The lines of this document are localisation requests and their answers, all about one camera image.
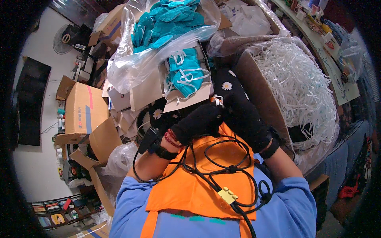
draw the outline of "black tv screen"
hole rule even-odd
[[[16,88],[20,114],[18,144],[41,145],[41,111],[50,70],[50,66],[29,57],[24,63]]]

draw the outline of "bookshelf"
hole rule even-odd
[[[95,189],[84,194],[30,203],[30,207],[44,230],[76,223],[103,210]]]

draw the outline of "black wristband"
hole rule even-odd
[[[272,142],[271,142],[271,145],[267,149],[265,149],[265,151],[263,151],[262,153],[259,153],[259,155],[264,160],[268,159],[268,158],[270,158],[275,153],[275,151],[277,151],[278,148],[279,148],[278,141],[273,138]]]

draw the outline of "table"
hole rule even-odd
[[[335,47],[335,51],[332,51],[328,47],[324,47],[325,44],[323,44],[320,41],[321,36],[318,33],[313,32],[307,26],[306,19],[301,21],[298,18],[296,18],[296,13],[292,11],[288,6],[286,6],[284,0],[271,1],[274,2],[279,7],[279,9],[282,10],[282,12],[284,12],[293,21],[293,23],[299,28],[299,30],[302,32],[308,43],[311,45],[313,51],[317,56],[317,60],[320,61],[323,67],[323,72],[331,78],[335,100],[337,100],[337,106],[341,106],[344,103],[359,97],[360,93],[357,84],[343,84],[341,82],[341,72],[339,68],[337,67],[336,63],[331,58],[331,56],[324,50],[324,48],[327,49],[330,52],[330,54],[335,58],[337,56],[338,49],[336,49]]]

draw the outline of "clutter pile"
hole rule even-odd
[[[66,124],[54,143],[90,144],[72,147],[64,159],[88,170],[108,215],[148,128],[165,132],[231,90],[258,108],[283,148],[296,153],[295,163],[333,147],[330,80],[261,0],[130,0],[118,8],[120,43],[103,87],[63,76],[56,97],[66,101]]]

